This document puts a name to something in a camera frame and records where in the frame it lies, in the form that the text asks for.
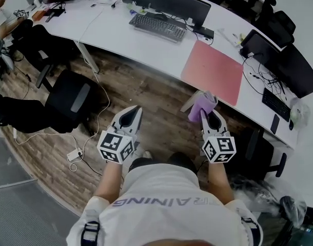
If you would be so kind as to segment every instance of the keyboard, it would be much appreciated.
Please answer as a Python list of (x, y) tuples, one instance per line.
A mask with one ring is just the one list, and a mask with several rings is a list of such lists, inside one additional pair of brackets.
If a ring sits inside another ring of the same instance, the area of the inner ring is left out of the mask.
[(186, 33), (185, 28), (142, 14), (136, 14), (129, 24), (175, 42), (181, 41)]
[(289, 122), (291, 109), (266, 88), (264, 89), (262, 103)]

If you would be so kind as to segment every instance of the purple cloth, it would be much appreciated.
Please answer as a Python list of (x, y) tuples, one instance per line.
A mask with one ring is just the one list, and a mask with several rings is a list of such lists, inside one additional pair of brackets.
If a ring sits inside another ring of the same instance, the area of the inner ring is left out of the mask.
[(200, 110), (203, 109), (207, 115), (210, 114), (215, 106), (217, 105), (218, 101), (214, 101), (210, 99), (206, 94), (202, 94), (198, 97), (195, 101), (191, 112), (188, 115), (188, 119), (191, 122), (199, 122), (200, 121)]

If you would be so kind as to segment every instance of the white t-shirt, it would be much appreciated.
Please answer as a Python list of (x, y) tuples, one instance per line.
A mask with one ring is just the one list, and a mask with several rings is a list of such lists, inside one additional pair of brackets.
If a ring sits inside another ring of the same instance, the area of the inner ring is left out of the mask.
[(200, 190), (193, 172), (167, 164), (133, 169), (113, 204), (92, 197), (67, 237), (69, 246), (81, 245), (90, 221), (100, 223), (99, 246), (142, 246), (161, 239), (247, 246), (261, 245), (263, 239), (256, 218), (242, 201), (223, 205)]
[[(16, 21), (16, 16), (10, 12), (8, 12), (7, 10), (1, 9), (0, 8), (0, 26), (3, 23), (6, 23), (6, 25), (10, 25), (12, 23), (14, 23)], [(6, 36), (4, 38), (5, 41), (5, 47), (9, 47), (12, 45), (12, 40), (13, 37), (11, 34), (9, 34), (8, 36)]]

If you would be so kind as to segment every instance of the wooden floor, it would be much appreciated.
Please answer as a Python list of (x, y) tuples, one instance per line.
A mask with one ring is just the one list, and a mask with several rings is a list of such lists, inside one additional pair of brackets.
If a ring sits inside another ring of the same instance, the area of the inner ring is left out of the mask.
[[(123, 57), (94, 47), (89, 47), (88, 50), (101, 69), (97, 77), (111, 99), (111, 106), (100, 116), (100, 131), (106, 129), (117, 112), (128, 106), (140, 105), (144, 110), (139, 131), (141, 147), (150, 150), (159, 159), (166, 159), (172, 152), (182, 151), (195, 160), (198, 166), (202, 161), (202, 158), (195, 159), (199, 153), (199, 141), (202, 139), (200, 126), (188, 121), (188, 113), (180, 112), (180, 107), (194, 93), (194, 88)], [(26, 99), (37, 99), (45, 103), (48, 91), (44, 86), (37, 89), (34, 85), (38, 72), (25, 59), (16, 63), (16, 66), (29, 74), (32, 79)], [(71, 61), (71, 67), (73, 71), (95, 80), (90, 67), (85, 64), (79, 53)], [(62, 66), (58, 67), (55, 76), (48, 78), (51, 84), (63, 69)], [(26, 78), (15, 69), (11, 74), (3, 76), (3, 80), (0, 81), (0, 94), (23, 98), (27, 87)], [(231, 132), (240, 133), (244, 127), (254, 125), (249, 119), (226, 105), (219, 104), (216, 109), (226, 119)], [(96, 107), (92, 115), (91, 126), (94, 130), (97, 130), (98, 110), (100, 107)], [(76, 172), (70, 171), (66, 157), (74, 150), (72, 137), (38, 135), (19, 146), (13, 139), (10, 126), (3, 127), (2, 131), (38, 179), (76, 209), (81, 211), (84, 208), (100, 177), (83, 162), (78, 163)], [(56, 133), (52, 129), (43, 132)], [(25, 141), (32, 135), (18, 133), (18, 142)], [(79, 126), (73, 130), (72, 135), (83, 147), (88, 138), (85, 130)], [(87, 143), (85, 160), (96, 171), (102, 173), (105, 162), (101, 160), (96, 149), (98, 138), (99, 135)], [(206, 185), (206, 174), (207, 166), (202, 167), (199, 173), (202, 186)]]

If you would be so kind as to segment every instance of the mouse pad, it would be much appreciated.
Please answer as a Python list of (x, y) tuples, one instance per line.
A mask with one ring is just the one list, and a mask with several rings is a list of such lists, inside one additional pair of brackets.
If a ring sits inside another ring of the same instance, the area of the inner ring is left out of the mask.
[(243, 66), (202, 41), (196, 41), (181, 79), (220, 100), (235, 106), (238, 101)]

